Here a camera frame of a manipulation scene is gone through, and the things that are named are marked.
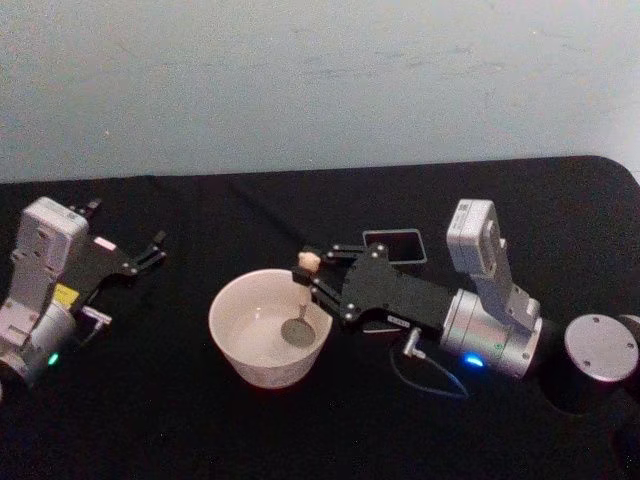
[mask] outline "black table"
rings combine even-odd
[[[91,221],[130,253],[158,230],[167,263],[104,292],[114,316],[0,410],[0,478],[623,478],[611,432],[636,412],[623,391],[586,417],[562,415],[535,382],[469,370],[435,347],[471,398],[417,392],[394,376],[387,338],[337,326],[299,384],[244,383],[211,342],[215,294],[250,270],[288,268],[304,243],[359,243],[377,228],[421,230],[418,272],[454,272],[445,232],[460,198],[496,203],[515,281],[543,314],[639,313],[640,188],[599,157],[0,186],[0,284],[19,213],[38,196],[99,196]]]

